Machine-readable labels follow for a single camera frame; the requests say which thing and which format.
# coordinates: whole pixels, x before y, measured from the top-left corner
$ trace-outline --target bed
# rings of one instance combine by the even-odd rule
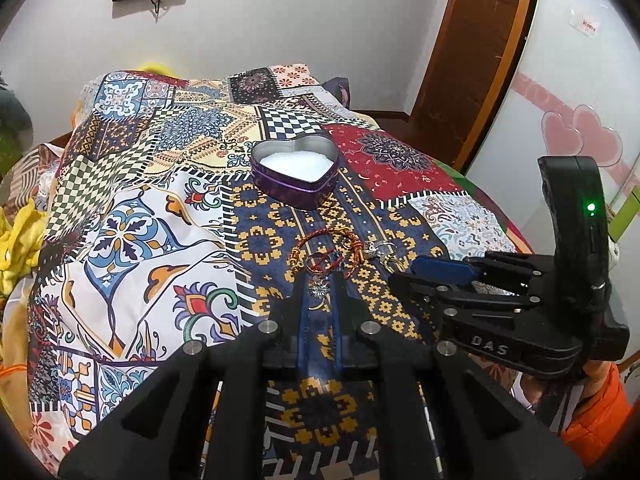
[[[10,215],[33,196],[48,211],[40,266],[18,284],[3,325],[17,347],[28,330],[28,349],[5,363],[18,366],[5,399],[51,472],[185,341],[224,344],[265,319],[270,299],[291,293],[287,257],[311,231],[390,241],[405,267],[418,254],[530,252],[481,190],[342,107],[304,64],[223,80],[113,72],[85,87],[74,119],[62,155],[41,146],[19,163],[6,205]],[[332,136],[341,164],[334,193],[305,212],[254,187],[249,153],[263,139],[312,133]],[[318,237],[303,251],[333,243]],[[404,311],[387,276],[368,261],[349,293],[420,340],[428,320]],[[374,392],[337,380],[330,302],[313,307],[307,377],[266,393],[264,476],[377,478]],[[480,363],[511,386],[512,370]]]

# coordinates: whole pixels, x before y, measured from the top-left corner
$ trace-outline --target door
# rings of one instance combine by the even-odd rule
[[[532,2],[448,1],[403,140],[466,169],[515,70]]]

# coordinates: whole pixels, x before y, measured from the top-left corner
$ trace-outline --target orange jacket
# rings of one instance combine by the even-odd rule
[[[562,440],[589,468],[607,449],[630,411],[618,367],[612,365],[604,386],[575,410]]]

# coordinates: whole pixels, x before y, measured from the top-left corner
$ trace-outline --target baseboard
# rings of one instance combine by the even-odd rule
[[[385,110],[353,110],[359,114],[365,114],[372,119],[400,119],[401,121],[408,122],[409,114],[406,112],[391,112]]]

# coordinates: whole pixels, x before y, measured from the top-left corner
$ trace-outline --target person's hand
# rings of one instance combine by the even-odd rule
[[[581,399],[587,399],[597,394],[604,383],[607,381],[611,361],[587,361],[584,367],[584,373],[587,374],[589,380],[584,386]],[[529,375],[523,374],[520,378],[520,386],[522,392],[531,405],[535,405],[545,391],[545,381],[541,381]]]

